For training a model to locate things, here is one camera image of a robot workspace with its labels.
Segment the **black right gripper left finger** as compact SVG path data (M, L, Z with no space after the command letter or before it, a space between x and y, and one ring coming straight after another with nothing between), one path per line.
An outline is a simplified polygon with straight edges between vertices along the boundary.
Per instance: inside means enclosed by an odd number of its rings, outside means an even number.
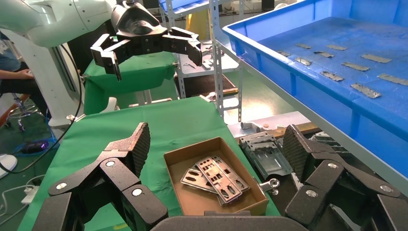
M148 123L110 142L95 161L49 187L35 231L82 231L100 208L111 204L133 231L149 231L168 209L140 180L151 144Z

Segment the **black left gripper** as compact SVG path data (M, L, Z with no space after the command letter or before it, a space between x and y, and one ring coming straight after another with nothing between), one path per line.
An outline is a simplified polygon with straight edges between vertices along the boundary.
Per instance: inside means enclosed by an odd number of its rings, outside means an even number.
M112 10L112 26L118 40L103 34L91 46L95 64L122 80L119 65L130 56L162 51L184 54L201 66L203 55L199 35L172 27L169 32L143 5L135 1L118 1Z

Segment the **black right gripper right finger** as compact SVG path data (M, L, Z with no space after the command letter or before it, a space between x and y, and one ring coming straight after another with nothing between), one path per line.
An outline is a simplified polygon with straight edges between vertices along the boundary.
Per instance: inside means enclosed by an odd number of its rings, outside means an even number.
M311 141L295 125L283 135L283 155L301 187L285 215L313 231L330 205L363 231L405 231L408 202L390 183L348 164L330 146Z

